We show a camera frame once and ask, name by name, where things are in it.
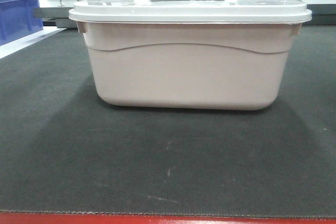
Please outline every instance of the red table edge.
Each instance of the red table edge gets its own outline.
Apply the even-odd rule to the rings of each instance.
[[[224,218],[159,215],[0,212],[1,224],[336,224],[336,219]]]

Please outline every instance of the plastic storage container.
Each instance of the plastic storage container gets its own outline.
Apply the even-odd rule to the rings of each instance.
[[[0,45],[43,30],[40,18],[33,17],[38,0],[0,0]]]
[[[258,110],[277,97],[311,11],[298,0],[86,0],[69,16],[108,103]]]

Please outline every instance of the white plastic lid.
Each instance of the white plastic lid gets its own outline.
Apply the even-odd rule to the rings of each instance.
[[[99,23],[297,24],[311,20],[300,0],[84,0],[70,19]]]

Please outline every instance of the gray mat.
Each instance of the gray mat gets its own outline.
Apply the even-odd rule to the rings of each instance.
[[[0,60],[0,210],[336,217],[336,27],[304,27],[257,112],[122,108],[83,38]]]

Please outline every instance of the blue plastic crate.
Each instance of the blue plastic crate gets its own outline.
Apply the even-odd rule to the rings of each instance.
[[[34,8],[39,8],[38,0],[0,0],[0,46],[43,30]]]

